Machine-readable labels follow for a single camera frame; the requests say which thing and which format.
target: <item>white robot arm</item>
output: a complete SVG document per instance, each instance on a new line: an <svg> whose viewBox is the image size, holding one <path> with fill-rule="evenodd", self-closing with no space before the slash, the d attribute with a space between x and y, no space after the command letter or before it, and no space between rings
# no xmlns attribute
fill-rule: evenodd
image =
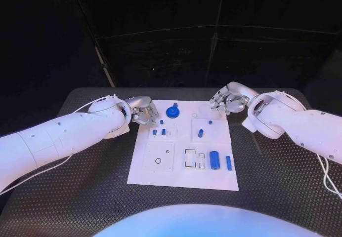
<svg viewBox="0 0 342 237"><path fill-rule="evenodd" d="M88 113L75 111L0 138L0 192L32 170L127 133L130 121L156 123L159 112L147 96L124 101L107 96L91 103Z"/></svg>
<svg viewBox="0 0 342 237"><path fill-rule="evenodd" d="M214 95L214 111L237 113L248 107L243 126L272 139L286 132L295 143L342 164L342 118L318 110L306 110L299 100L285 92L259 94L231 82Z"/></svg>

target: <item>table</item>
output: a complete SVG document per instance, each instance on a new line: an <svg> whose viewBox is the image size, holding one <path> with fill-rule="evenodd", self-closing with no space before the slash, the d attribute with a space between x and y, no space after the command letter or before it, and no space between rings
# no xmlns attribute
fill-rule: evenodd
<svg viewBox="0 0 342 237"><path fill-rule="evenodd" d="M256 90L264 93L276 89ZM298 90L279 90L309 108ZM218 88L80 88L71 92L59 116L108 94L121 99L149 95L159 100L207 101L217 91ZM246 111L228 117L238 192L127 184L139 128L132 123L127 134L101 141L16 188L0 217L0 236L88 237L130 215L182 203L240 207L325 236L341 236L342 201L324 187L315 154L287 135L272 140L259 132L251 133L241 126L244 118ZM342 165L331 162L329 173L341 187Z"/></svg>

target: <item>white board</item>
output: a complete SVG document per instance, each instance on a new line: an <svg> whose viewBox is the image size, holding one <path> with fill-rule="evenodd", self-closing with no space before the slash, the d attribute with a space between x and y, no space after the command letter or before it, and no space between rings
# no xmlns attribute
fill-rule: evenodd
<svg viewBox="0 0 342 237"><path fill-rule="evenodd" d="M212 112L205 101L153 100L159 110L156 125L140 125L127 183L238 191L228 121L224 112ZM166 109L178 103L179 116ZM185 150L195 150L197 167L185 167ZM211 169L210 152L218 151L221 169ZM233 170L228 170L227 156Z"/></svg>

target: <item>black background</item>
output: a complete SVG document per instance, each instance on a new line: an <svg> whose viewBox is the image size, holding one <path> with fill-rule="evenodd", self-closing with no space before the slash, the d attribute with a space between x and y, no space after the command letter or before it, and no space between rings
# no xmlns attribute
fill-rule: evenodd
<svg viewBox="0 0 342 237"><path fill-rule="evenodd" d="M0 26L0 136L110 86L96 46L116 86L292 87L342 114L336 0L13 0Z"/></svg>

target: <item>robotic hand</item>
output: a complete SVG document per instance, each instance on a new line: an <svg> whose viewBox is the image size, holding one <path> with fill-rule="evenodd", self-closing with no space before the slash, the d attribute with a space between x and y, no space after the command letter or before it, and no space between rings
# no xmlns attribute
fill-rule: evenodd
<svg viewBox="0 0 342 237"><path fill-rule="evenodd" d="M88 113L77 113L91 105ZM0 138L0 193L26 173L71 156L104 138L130 131L130 121L155 124L158 108L147 96L120 100L106 96L74 113Z"/></svg>
<svg viewBox="0 0 342 237"><path fill-rule="evenodd" d="M318 110L306 110L299 100L285 92L259 94L231 82L214 95L214 111L238 113L248 107L243 126L272 139L286 132L295 143L342 163L342 118Z"/></svg>

